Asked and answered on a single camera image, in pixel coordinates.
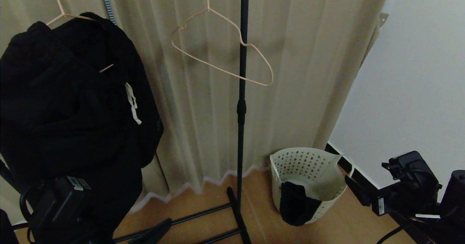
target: black jacket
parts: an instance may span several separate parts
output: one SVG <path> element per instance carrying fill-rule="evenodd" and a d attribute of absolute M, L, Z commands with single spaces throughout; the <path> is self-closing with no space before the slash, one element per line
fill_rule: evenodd
<path fill-rule="evenodd" d="M 98 212 L 111 213 L 112 199 L 133 191 L 115 204 L 122 219 L 141 191 L 141 168 L 153 159 L 163 124 L 131 40 L 108 19 L 82 15 L 98 22 L 72 19 L 53 30 L 36 22 L 11 39 L 0 64 L 0 152 L 19 183 L 87 178 L 102 194 L 96 207 L 108 207 Z"/>

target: clothes rack base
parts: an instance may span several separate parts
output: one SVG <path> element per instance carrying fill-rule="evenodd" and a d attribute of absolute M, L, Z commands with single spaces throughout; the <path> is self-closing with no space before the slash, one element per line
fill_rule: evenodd
<path fill-rule="evenodd" d="M 240 4 L 240 32 L 242 34 L 242 41 L 247 43 L 247 26 L 248 26 L 248 17 L 249 17 L 249 0 L 241 0 Z M 240 46 L 240 57 L 239 57 L 239 75 L 241 77 L 246 77 L 246 59 L 247 59 L 247 47 Z M 216 237 L 212 237 L 210 239 L 206 239 L 200 243 L 202 244 L 210 244 L 222 239 L 226 239 L 228 237 L 240 234 L 242 238 L 242 242 L 244 244 L 251 244 L 249 234 L 247 233 L 246 224 L 242 219 L 242 214 L 240 212 L 240 203 L 241 203 L 241 196 L 242 196 L 242 163 L 243 163 L 243 152 L 244 152 L 244 125 L 246 122 L 246 81 L 239 80 L 239 101 L 237 104 L 237 115 L 238 115 L 238 158 L 237 158 L 237 194 L 235 197 L 234 192 L 231 187 L 226 190 L 226 194 L 229 198 L 229 203 L 223 204 L 221 206 L 217 206 L 211 209 L 207 209 L 205 211 L 201 211 L 199 213 L 192 214 L 190 216 L 186 216 L 180 219 L 173 220 L 171 225 L 174 226 L 176 224 L 180 224 L 182 222 L 189 221 L 191 219 L 196 219 L 198 217 L 214 213 L 216 211 L 221 211 L 223 209 L 232 208 L 234 213 L 234 218 L 236 219 L 237 228 L 232 229 L 230 231 L 226 231 L 223 234 L 219 234 Z M 142 234 L 150 231 L 151 229 L 146 229 L 144 231 L 140 231 L 134 234 L 130 234 L 127 236 L 119 237 L 114 239 L 115 242 L 121 242 L 128 239 L 134 239 Z"/>

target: white drawstring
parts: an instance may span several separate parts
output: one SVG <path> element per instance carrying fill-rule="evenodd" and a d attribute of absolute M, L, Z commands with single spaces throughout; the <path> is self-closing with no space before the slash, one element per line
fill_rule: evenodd
<path fill-rule="evenodd" d="M 131 104 L 131 111 L 133 112 L 133 118 L 137 122 L 137 124 L 140 125 L 142 121 L 137 117 L 137 113 L 136 113 L 137 103 L 136 103 L 136 97 L 134 96 L 134 93 L 133 93 L 133 88 L 127 82 L 124 84 L 124 86 L 126 87 L 126 93 L 128 94 L 128 100 L 129 100 L 129 103 Z"/>

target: beige hanger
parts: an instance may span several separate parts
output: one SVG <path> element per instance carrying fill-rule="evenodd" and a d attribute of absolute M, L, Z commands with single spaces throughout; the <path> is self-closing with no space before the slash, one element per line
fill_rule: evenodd
<path fill-rule="evenodd" d="M 211 8 L 210 8 L 210 0 L 206 0 L 206 3 L 207 3 L 207 8 L 204 9 L 204 10 L 202 10 L 202 11 L 200 11 L 200 12 L 198 12 L 198 13 L 196 13 L 196 14 L 194 14 L 194 15 L 191 16 L 189 19 L 187 19 L 187 20 L 184 22 L 184 27 L 178 26 L 178 27 L 176 27 L 176 28 L 174 29 L 173 33 L 171 34 L 171 44 L 173 45 L 173 47 L 175 47 L 177 50 L 181 51 L 181 52 L 184 53 L 185 55 L 188 55 L 189 57 L 191 57 L 191 58 L 193 58 L 193 59 L 195 59 L 195 60 L 197 60 L 197 61 L 199 61 L 199 62 L 205 63 L 205 64 L 207 64 L 207 65 L 209 65 L 209 66 L 211 66 L 211 67 L 216 68 L 217 70 L 221 70 L 222 72 L 227 73 L 227 74 L 229 74 L 229 75 L 232 75 L 232 76 L 234 76 L 234 77 L 236 77 L 236 78 L 240 78 L 240 79 L 242 79 L 242 80 L 247 80 L 247 81 L 249 81 L 249 82 L 252 82 L 252 83 L 255 83 L 255 84 L 258 84 L 258 85 L 264 85 L 264 86 L 271 85 L 271 84 L 273 83 L 273 81 L 274 81 L 273 69 L 272 69 L 272 67 L 270 66 L 269 62 L 266 60 L 266 58 L 263 56 L 262 52 L 260 52 L 260 50 L 259 50 L 254 44 L 246 44 L 246 43 L 244 43 L 244 42 L 242 41 L 242 34 L 240 33 L 239 27 L 238 27 L 236 24 L 234 24 L 234 22 L 232 22 L 231 20 L 229 20 L 227 17 L 224 17 L 223 15 L 221 15 L 221 14 L 219 14 L 218 12 L 214 11 L 213 9 L 211 9 Z M 244 77 L 241 77 L 241 76 L 236 75 L 236 74 L 234 74 L 234 73 L 231 73 L 231 72 L 229 72 L 229 71 L 223 70 L 223 69 L 221 69 L 221 68 L 219 68 L 219 67 L 217 67 L 217 66 L 215 66 L 215 65 L 212 65 L 212 64 L 210 64 L 210 63 L 208 63 L 208 62 L 206 62 L 206 61 L 204 61 L 204 60 L 201 60 L 201 59 L 198 59 L 198 58 L 194 57 L 193 55 L 191 55 L 191 54 L 189 54 L 189 53 L 183 51 L 182 49 L 180 49 L 179 47 L 177 47 L 176 45 L 174 45 L 174 42 L 173 42 L 173 35 L 178 31 L 178 29 L 186 30 L 186 29 L 187 29 L 187 23 L 189 22 L 189 20 L 193 19 L 194 17 L 197 17 L 197 16 L 201 15 L 201 14 L 204 13 L 204 12 L 213 12 L 214 14 L 218 15 L 220 18 L 226 20 L 227 22 L 229 22 L 231 25 L 234 26 L 234 28 L 237 30 L 237 32 L 239 32 L 239 41 L 240 41 L 240 44 L 243 45 L 243 46 L 246 46 L 246 47 L 253 47 L 253 48 L 259 53 L 260 57 L 262 57 L 262 59 L 265 61 L 266 65 L 267 65 L 268 68 L 270 69 L 270 73 L 271 73 L 271 81 L 270 81 L 270 83 L 265 84 L 265 83 L 261 83 L 261 82 L 258 82 L 258 81 L 249 80 L 248 78 L 244 78 Z"/>
<path fill-rule="evenodd" d="M 92 20 L 92 21 L 98 22 L 97 20 L 92 19 L 92 18 L 90 18 L 90 17 L 76 16 L 76 15 L 68 14 L 68 13 L 66 13 L 65 10 L 63 9 L 63 6 L 61 5 L 60 0 L 57 0 L 57 2 L 58 2 L 58 7 L 60 8 L 61 14 L 60 14 L 58 17 L 56 17 L 56 18 L 50 20 L 50 21 L 46 24 L 47 26 L 50 26 L 51 24 L 53 24 L 53 23 L 56 22 L 57 20 L 61 19 L 62 17 L 77 17 L 77 18 L 79 18 L 79 19 L 87 19 L 87 20 Z M 100 70 L 99 72 L 102 73 L 102 72 L 104 72 L 105 70 L 107 70 L 107 69 L 109 69 L 110 67 L 112 67 L 113 65 L 114 65 L 114 64 L 111 64 L 111 65 L 109 65 L 108 67 L 104 68 L 103 70 Z"/>

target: white curtain trim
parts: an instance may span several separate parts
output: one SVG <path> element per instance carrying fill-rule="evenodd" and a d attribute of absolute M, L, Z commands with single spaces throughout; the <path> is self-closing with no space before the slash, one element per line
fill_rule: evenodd
<path fill-rule="evenodd" d="M 252 165 L 246 172 L 244 172 L 242 174 L 242 177 L 245 178 L 246 176 L 248 176 L 252 171 L 261 171 L 261 172 L 265 172 L 265 171 L 269 171 L 270 167 L 269 166 L 266 166 L 266 167 L 259 167 L 257 165 Z M 215 179 L 212 179 L 210 177 L 206 177 L 204 176 L 203 177 L 203 180 L 202 180 L 202 188 L 204 188 L 205 186 L 205 183 L 207 182 L 210 182 L 210 183 L 213 183 L 215 184 L 216 186 L 221 186 L 221 184 L 223 184 L 223 182 L 225 181 L 225 179 L 229 176 L 229 175 L 233 175 L 235 177 L 237 177 L 237 171 L 231 171 L 230 169 L 226 171 L 226 173 L 224 174 L 223 178 L 221 178 L 221 180 L 215 180 Z M 189 189 L 191 188 L 196 194 L 202 194 L 202 190 L 200 191 L 196 191 L 193 186 L 191 185 L 191 183 L 185 183 L 183 184 L 176 192 L 174 192 L 173 194 L 168 194 L 167 196 L 165 197 L 162 197 L 156 193 L 153 193 L 153 192 L 148 192 L 143 198 L 139 198 L 138 201 L 136 201 L 136 203 L 133 205 L 133 207 L 131 208 L 131 210 L 129 211 L 130 214 L 134 214 L 138 211 L 140 211 L 149 201 L 151 198 L 157 198 L 161 201 L 163 201 L 164 203 L 168 203 L 171 199 L 173 198 L 176 198 L 177 196 L 181 195 L 186 189 Z"/>

